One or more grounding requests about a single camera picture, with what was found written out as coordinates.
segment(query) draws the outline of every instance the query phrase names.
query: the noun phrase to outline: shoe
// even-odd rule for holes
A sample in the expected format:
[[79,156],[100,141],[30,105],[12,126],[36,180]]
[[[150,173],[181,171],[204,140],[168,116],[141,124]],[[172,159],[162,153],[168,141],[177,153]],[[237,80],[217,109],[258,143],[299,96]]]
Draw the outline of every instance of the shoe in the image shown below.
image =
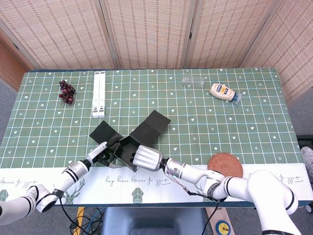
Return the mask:
[[308,172],[313,177],[313,150],[305,146],[301,149],[301,153]]

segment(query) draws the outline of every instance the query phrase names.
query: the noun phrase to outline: green tablecloth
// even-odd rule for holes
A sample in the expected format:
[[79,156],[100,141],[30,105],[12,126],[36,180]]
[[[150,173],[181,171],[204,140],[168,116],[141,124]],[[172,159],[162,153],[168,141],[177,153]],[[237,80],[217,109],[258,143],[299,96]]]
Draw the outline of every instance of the green tablecloth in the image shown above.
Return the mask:
[[[204,89],[182,85],[186,74],[205,78]],[[91,117],[93,71],[24,75],[0,147],[0,167],[66,167],[96,143],[89,137],[105,120],[126,136],[152,110],[172,122],[153,146],[165,157],[204,165],[218,152],[243,164],[301,163],[296,135],[276,69],[110,70],[105,118]],[[77,91],[62,104],[59,81]],[[213,97],[213,83],[243,94],[240,105]]]

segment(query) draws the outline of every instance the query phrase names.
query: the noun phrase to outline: grape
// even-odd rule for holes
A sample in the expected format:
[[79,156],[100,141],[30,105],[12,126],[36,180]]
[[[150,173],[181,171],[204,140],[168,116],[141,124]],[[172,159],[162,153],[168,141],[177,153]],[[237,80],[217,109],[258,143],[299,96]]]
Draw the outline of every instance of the grape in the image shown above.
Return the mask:
[[60,81],[59,84],[62,91],[62,94],[59,94],[59,98],[62,98],[62,103],[72,104],[74,102],[73,95],[75,94],[75,89],[70,84],[67,84],[65,80]]

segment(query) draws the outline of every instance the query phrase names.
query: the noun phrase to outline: woven coaster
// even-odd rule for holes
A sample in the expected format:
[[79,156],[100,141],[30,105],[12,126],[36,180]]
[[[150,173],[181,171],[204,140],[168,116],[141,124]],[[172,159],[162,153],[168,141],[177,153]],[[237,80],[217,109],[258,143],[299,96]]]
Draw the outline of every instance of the woven coaster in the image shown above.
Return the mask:
[[233,176],[242,178],[244,175],[243,166],[240,161],[230,153],[217,153],[209,160],[208,170],[218,171],[225,177]]

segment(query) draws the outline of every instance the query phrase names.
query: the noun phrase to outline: plastic bottle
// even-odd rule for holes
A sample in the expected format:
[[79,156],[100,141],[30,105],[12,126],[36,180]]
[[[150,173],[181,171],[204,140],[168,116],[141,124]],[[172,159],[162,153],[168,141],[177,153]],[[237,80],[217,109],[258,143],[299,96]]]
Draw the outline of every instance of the plastic bottle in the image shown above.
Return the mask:
[[228,101],[232,101],[234,104],[239,104],[242,94],[234,92],[232,89],[228,88],[219,83],[214,83],[210,90],[210,94]]
[[182,83],[188,88],[204,88],[205,79],[200,75],[185,75],[182,79]]

